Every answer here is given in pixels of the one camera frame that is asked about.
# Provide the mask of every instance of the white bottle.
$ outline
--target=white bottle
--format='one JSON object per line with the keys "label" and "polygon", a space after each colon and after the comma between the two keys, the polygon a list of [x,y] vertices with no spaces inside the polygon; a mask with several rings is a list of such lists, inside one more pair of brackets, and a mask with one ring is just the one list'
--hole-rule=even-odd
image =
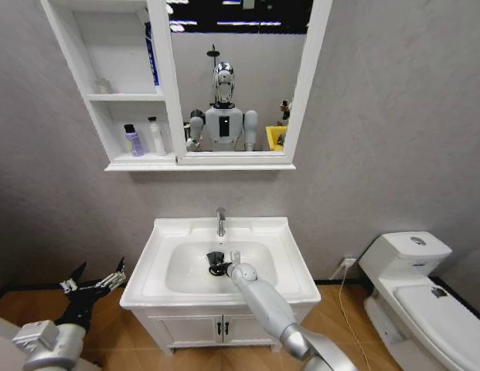
{"label": "white bottle", "polygon": [[161,128],[157,123],[157,118],[152,116],[148,118],[148,121],[150,122],[150,132],[154,139],[155,153],[157,156],[163,156],[165,155],[164,139],[162,139]]}

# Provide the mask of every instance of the sink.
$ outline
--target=sink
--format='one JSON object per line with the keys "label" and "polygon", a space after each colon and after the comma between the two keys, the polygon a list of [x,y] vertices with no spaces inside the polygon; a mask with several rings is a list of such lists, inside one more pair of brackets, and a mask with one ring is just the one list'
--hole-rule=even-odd
{"label": "sink", "polygon": [[216,218],[156,219],[151,236],[121,297],[123,308],[245,305],[226,275],[209,273],[211,251],[241,252],[291,304],[320,301],[287,218],[232,218],[217,236]]}
{"label": "sink", "polygon": [[197,292],[201,294],[219,294],[236,292],[233,282],[226,275],[215,277],[209,273],[210,251],[224,253],[224,260],[230,261],[230,251],[241,252],[241,261],[252,264],[259,277],[277,283],[276,270],[271,252],[267,246],[255,241],[196,242],[183,243],[172,252],[165,285],[177,292]]}

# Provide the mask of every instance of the electrical outlet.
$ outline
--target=electrical outlet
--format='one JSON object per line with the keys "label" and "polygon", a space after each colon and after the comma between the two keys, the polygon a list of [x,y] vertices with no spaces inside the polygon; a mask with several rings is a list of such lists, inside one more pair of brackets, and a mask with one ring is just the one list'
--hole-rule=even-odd
{"label": "electrical outlet", "polygon": [[354,263],[356,263],[356,258],[345,257],[345,258],[342,259],[342,262],[341,262],[340,266],[350,268]]}

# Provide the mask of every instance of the wall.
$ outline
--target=wall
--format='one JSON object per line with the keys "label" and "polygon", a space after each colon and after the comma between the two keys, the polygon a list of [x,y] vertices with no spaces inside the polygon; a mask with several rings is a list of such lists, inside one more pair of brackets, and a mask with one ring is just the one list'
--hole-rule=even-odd
{"label": "wall", "polygon": [[293,172],[105,173],[38,2],[0,0],[0,282],[131,272],[156,216],[288,216],[314,278],[430,230],[480,311],[480,0],[336,0]]}
{"label": "wall", "polygon": [[[256,149],[268,150],[265,127],[275,126],[282,119],[279,105],[282,100],[293,98],[305,35],[173,33],[172,49],[184,121],[189,120],[192,110],[205,112],[209,103],[214,102],[213,60],[206,55],[212,44],[221,53],[217,62],[233,66],[236,83],[233,102],[243,112],[258,113]],[[242,146],[241,138],[237,148]],[[201,148],[211,149],[206,135]]]}

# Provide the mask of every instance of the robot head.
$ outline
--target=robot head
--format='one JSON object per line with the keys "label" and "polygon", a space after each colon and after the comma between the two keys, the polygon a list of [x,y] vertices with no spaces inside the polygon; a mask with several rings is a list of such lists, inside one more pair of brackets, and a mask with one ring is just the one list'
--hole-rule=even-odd
{"label": "robot head", "polygon": [[214,90],[219,103],[229,103],[233,97],[234,72],[227,62],[220,62],[214,69]]}

